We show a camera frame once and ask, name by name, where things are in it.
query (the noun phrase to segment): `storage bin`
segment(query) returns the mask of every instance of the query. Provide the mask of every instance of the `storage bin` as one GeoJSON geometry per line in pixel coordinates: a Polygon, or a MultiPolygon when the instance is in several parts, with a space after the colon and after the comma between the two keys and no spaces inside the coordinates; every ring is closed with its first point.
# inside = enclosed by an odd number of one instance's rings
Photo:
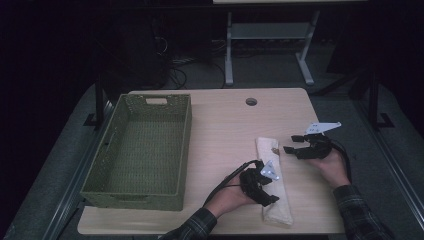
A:
{"type": "Polygon", "coordinates": [[[183,209],[191,130],[188,94],[123,94],[81,195],[96,207],[183,209]]]}

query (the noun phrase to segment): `desk grommet hole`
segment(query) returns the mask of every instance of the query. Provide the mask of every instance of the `desk grommet hole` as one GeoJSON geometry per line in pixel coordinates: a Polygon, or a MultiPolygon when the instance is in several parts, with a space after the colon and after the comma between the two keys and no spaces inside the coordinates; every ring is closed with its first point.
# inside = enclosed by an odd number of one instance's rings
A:
{"type": "Polygon", "coordinates": [[[256,100],[255,98],[247,98],[246,104],[249,106],[255,106],[256,104],[258,104],[258,100],[256,100]]]}

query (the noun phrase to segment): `person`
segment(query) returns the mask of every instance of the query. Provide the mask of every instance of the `person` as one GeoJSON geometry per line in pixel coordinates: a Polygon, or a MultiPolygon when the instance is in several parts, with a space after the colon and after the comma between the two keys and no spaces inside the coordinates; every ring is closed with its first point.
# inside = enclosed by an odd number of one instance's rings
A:
{"type": "MultiPolygon", "coordinates": [[[[384,226],[378,217],[370,210],[357,187],[351,184],[347,177],[342,154],[332,149],[324,159],[306,159],[315,166],[327,180],[337,206],[342,216],[347,239],[394,239],[390,230],[384,226]]],[[[218,191],[204,207],[197,210],[179,228],[163,235],[160,240],[202,240],[217,224],[217,220],[225,213],[231,212],[243,205],[255,204],[243,193],[238,175],[228,185],[218,191]]]]}

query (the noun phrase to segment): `plaid shirt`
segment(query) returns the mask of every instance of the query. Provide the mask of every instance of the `plaid shirt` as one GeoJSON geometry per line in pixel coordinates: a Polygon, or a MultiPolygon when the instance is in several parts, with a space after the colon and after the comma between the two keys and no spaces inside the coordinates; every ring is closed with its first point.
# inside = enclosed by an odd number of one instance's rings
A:
{"type": "Polygon", "coordinates": [[[371,212],[355,186],[338,187],[333,194],[343,218],[347,239],[394,239],[390,230],[371,212]]]}
{"type": "MultiPolygon", "coordinates": [[[[334,190],[349,240],[393,239],[355,186],[341,186],[334,190]]],[[[181,227],[163,235],[159,240],[204,240],[215,227],[217,219],[205,208],[197,210],[181,227]]]]}

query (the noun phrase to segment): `checkered sleeve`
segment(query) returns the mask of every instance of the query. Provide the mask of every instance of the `checkered sleeve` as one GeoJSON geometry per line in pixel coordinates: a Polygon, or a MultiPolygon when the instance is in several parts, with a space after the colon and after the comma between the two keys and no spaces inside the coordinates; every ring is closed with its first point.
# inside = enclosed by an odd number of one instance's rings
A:
{"type": "Polygon", "coordinates": [[[197,210],[179,228],[163,235],[160,240],[203,240],[207,239],[209,233],[215,227],[217,219],[206,208],[197,210]]]}
{"type": "Polygon", "coordinates": [[[333,194],[349,240],[394,239],[390,230],[371,212],[355,186],[341,186],[333,194]]]}

